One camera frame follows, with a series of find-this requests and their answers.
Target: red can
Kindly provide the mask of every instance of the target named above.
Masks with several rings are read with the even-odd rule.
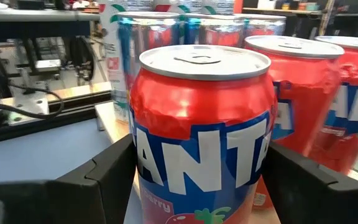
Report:
[[[339,88],[336,59],[344,50],[333,44],[274,35],[248,37],[246,47],[272,60],[269,74],[278,99],[272,140],[307,156]],[[272,206],[262,180],[254,207]]]
[[[144,223],[247,223],[277,105],[270,60],[176,45],[140,62],[130,117]]]
[[[358,157],[358,38],[317,37],[338,44],[345,54],[339,59],[342,85],[313,144],[310,157],[343,174],[348,174]]]

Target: strawberry graphic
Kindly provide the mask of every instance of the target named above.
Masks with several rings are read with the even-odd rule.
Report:
[[[222,207],[210,213],[209,209],[204,208],[202,211],[195,210],[194,214],[183,213],[174,215],[165,224],[222,224],[225,215],[218,215],[218,213],[228,211],[230,211],[229,207]]]
[[[104,12],[105,8],[106,8],[106,4],[99,4],[99,13]]]

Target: silver can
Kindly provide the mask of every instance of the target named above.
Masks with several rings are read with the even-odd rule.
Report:
[[[236,14],[248,20],[246,37],[253,35],[283,35],[285,16],[270,16],[258,14]]]
[[[202,0],[201,13],[206,15],[233,15],[234,0]]]
[[[185,14],[185,44],[244,47],[246,24],[241,16]]]
[[[179,14],[201,12],[201,0],[154,0],[154,11],[156,12],[176,12]],[[185,39],[185,21],[184,16],[180,17],[180,44]]]
[[[139,55],[156,47],[179,44],[180,14],[120,12],[118,37],[127,91],[140,70]]]

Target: metal bracket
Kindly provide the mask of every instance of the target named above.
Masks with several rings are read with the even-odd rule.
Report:
[[[35,88],[46,88],[45,82],[36,82],[34,84]],[[35,114],[49,114],[49,105],[47,94],[44,92],[36,91],[32,94],[22,95],[16,94],[14,96],[14,104],[16,108],[24,111],[28,111],[30,113]],[[28,116],[24,116],[15,112],[10,113],[8,124],[10,126],[15,126],[19,124],[26,124],[29,122],[38,121],[37,118],[30,118]]]

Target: aluminum can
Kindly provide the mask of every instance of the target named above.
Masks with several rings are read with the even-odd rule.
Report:
[[[140,62],[130,117],[144,223],[247,222],[277,105],[270,60],[177,45]]]
[[[236,14],[247,19],[246,37],[253,35],[283,35],[285,30],[285,16],[271,16],[258,14]]]
[[[337,58],[343,48],[276,35],[247,37],[246,47],[272,60],[269,74],[278,100],[272,140],[307,156],[340,86]],[[272,206],[261,179],[254,207]]]
[[[338,44],[345,54],[339,59],[341,87],[310,157],[347,175],[358,157],[358,38],[322,36],[316,40]]]
[[[120,12],[118,37],[129,90],[140,70],[139,55],[148,49],[179,44],[180,15],[172,12]]]
[[[233,15],[234,0],[202,0],[201,13],[206,15]]]
[[[245,20],[241,16],[185,14],[185,44],[244,48]]]
[[[201,0],[154,0],[153,7],[156,12],[200,13]]]
[[[118,40],[118,12],[151,11],[150,0],[107,1],[99,0],[99,15],[102,25],[106,65],[111,83],[114,114],[117,119],[128,122],[127,94],[122,69],[121,46]]]

